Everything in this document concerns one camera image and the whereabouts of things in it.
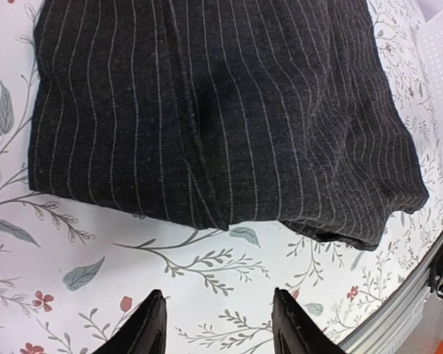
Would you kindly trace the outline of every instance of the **red flower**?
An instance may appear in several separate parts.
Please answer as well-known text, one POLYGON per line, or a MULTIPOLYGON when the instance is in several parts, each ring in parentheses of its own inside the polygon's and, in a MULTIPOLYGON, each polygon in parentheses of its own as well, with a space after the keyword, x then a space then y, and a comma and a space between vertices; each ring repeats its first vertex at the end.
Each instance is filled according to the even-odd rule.
POLYGON ((21 354, 46 354, 44 348, 39 345, 32 345, 31 343, 26 343, 24 346, 26 349, 20 349, 21 354))
POLYGON ((358 295, 359 291, 358 291, 359 286, 352 286, 350 292, 348 293, 348 295, 346 295, 346 297, 348 299, 350 299, 351 301, 354 300, 354 298, 358 295))
POLYGON ((297 299, 299 293, 300 293, 300 291, 297 289, 296 291, 294 291, 294 292, 292 293, 292 297, 293 297, 294 299, 297 299))
POLYGON ((124 296, 120 302, 121 311, 130 311, 131 306, 133 306, 133 299, 131 297, 124 296))
POLYGON ((36 308, 43 308, 44 312, 50 312, 52 310, 52 307, 49 306, 47 303, 54 301, 54 296, 53 295, 45 295, 43 296, 43 293, 41 293, 39 290, 36 291, 35 293, 36 299, 37 300, 33 300, 32 304, 36 307, 36 308))

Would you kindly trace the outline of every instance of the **white floral surface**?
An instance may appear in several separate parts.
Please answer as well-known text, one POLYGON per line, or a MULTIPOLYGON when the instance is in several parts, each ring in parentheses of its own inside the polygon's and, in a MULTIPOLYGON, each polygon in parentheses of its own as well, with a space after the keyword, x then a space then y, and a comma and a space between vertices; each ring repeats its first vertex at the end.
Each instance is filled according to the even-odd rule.
POLYGON ((443 227, 437 118, 415 35, 414 0, 371 0, 377 44, 414 136, 430 201, 396 213, 376 252, 318 244, 279 223, 200 231, 27 187, 38 87, 40 0, 0 0, 0 354, 91 353, 154 288, 168 297, 169 354, 272 354, 271 302, 288 289, 334 341, 373 313, 443 227))

